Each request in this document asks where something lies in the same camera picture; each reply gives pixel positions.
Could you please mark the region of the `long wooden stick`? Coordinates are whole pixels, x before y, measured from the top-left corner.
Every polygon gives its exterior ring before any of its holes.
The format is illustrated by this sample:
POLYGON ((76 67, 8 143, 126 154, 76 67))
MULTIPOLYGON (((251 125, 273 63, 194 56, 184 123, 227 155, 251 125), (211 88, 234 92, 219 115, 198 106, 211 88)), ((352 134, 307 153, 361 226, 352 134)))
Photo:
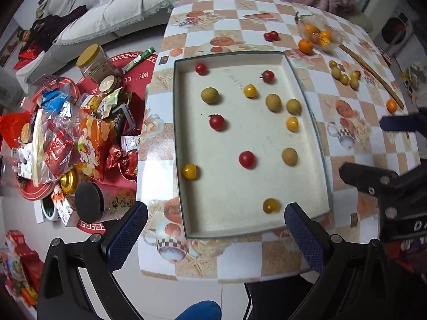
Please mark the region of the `long wooden stick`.
POLYGON ((372 76, 374 76, 383 85, 383 87, 390 94, 390 96, 393 98, 393 100, 396 102, 396 104, 400 107, 400 109, 403 109, 405 107, 403 101, 395 93, 395 91, 392 89, 392 87, 366 61, 364 61, 360 55, 356 54, 355 52, 353 52, 351 49, 349 49, 348 47, 346 47, 343 44, 339 45, 339 48, 342 49, 346 54, 351 56, 366 71, 368 71, 372 76))

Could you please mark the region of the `large orange tangerine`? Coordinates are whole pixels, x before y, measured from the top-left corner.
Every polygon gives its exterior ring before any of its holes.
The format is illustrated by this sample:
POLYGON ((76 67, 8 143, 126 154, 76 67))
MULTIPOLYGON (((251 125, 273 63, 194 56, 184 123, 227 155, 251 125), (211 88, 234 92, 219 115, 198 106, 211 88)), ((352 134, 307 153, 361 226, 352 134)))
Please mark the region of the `large orange tangerine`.
POLYGON ((394 115, 397 112, 398 108, 399 106, 394 99, 389 99, 386 102, 386 109, 391 115, 394 115))

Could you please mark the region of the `small orange tangerine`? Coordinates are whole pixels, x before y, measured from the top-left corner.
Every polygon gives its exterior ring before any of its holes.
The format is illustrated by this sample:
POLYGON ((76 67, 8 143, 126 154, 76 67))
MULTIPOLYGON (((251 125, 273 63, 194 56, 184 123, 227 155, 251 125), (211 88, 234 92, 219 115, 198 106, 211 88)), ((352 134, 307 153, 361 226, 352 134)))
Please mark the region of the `small orange tangerine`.
POLYGON ((298 49, 305 55, 311 55, 313 53, 313 43, 307 39, 301 39, 298 42, 298 49))

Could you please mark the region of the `snack pile on stool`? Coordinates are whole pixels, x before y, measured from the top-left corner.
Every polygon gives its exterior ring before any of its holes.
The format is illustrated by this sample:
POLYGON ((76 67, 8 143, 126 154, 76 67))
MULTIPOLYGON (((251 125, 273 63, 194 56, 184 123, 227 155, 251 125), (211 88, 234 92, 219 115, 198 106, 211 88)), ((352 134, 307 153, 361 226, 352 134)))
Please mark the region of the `snack pile on stool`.
POLYGON ((38 222, 102 233, 135 200, 144 94, 114 76, 35 88, 1 117, 1 185, 32 202, 38 222))

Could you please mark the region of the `yellow cherry tomato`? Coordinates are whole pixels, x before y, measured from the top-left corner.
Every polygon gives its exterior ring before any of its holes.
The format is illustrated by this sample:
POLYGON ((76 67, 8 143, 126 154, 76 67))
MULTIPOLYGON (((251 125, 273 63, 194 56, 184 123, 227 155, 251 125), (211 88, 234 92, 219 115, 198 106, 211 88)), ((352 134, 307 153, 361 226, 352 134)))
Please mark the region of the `yellow cherry tomato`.
POLYGON ((286 128, 291 132, 297 132, 299 130, 299 121, 295 116, 288 118, 286 121, 286 128))

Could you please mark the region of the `red cherry tomato with stem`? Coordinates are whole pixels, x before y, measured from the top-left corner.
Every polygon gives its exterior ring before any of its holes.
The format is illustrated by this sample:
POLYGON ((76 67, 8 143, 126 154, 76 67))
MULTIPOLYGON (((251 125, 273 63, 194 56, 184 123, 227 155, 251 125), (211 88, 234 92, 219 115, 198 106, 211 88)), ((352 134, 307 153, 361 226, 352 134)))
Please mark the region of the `red cherry tomato with stem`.
POLYGON ((260 78, 267 84, 272 84, 275 81, 275 75, 271 70, 263 71, 260 78))

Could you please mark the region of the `glass fruit bowl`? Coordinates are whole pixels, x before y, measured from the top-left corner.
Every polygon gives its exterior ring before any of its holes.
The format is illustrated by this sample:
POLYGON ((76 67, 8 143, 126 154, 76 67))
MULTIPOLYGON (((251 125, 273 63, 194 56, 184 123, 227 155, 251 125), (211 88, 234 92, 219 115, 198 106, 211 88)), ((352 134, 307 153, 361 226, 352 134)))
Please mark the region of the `glass fruit bowl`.
POLYGON ((309 40, 318 50, 331 53, 341 46, 343 36, 333 29, 325 17, 318 14, 300 14, 296 12, 295 23, 300 36, 309 40))

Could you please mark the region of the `plastic jar yellow lid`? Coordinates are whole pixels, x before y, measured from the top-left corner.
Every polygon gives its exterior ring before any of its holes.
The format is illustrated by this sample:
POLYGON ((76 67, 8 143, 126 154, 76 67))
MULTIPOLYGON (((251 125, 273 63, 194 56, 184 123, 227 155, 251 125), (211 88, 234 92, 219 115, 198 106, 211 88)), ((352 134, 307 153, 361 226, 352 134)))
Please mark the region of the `plastic jar yellow lid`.
POLYGON ((120 75, 119 69, 98 44, 87 47, 78 57, 76 66, 84 78, 90 79, 96 84, 100 84, 108 76, 118 77, 120 75))

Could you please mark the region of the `white washing machine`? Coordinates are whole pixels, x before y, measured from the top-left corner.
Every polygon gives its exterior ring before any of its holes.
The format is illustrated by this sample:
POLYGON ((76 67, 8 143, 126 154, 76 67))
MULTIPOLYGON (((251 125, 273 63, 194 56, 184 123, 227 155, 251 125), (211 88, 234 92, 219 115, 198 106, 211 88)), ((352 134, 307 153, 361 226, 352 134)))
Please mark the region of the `white washing machine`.
POLYGON ((414 22, 419 19, 420 15, 410 6, 408 0, 399 0, 375 37, 374 43, 387 56, 396 55, 414 34, 414 22))

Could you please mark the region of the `white tray green rim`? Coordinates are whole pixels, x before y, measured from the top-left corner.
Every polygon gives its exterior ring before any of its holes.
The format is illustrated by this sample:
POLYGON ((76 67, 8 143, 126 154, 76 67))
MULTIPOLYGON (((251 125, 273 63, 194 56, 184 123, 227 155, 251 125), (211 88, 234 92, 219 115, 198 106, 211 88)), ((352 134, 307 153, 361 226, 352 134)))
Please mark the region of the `white tray green rim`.
POLYGON ((312 218, 330 210, 329 177, 313 113, 300 80, 280 51, 242 51, 180 59, 174 65, 173 112, 177 168, 193 164, 197 178, 178 178, 185 235, 223 239, 284 226, 281 212, 296 202, 312 218), (261 73, 271 70, 267 84, 261 73), (277 94, 278 113, 266 106, 277 94), (299 130, 286 128, 295 116, 299 130), (251 151, 255 165, 239 155, 251 151))

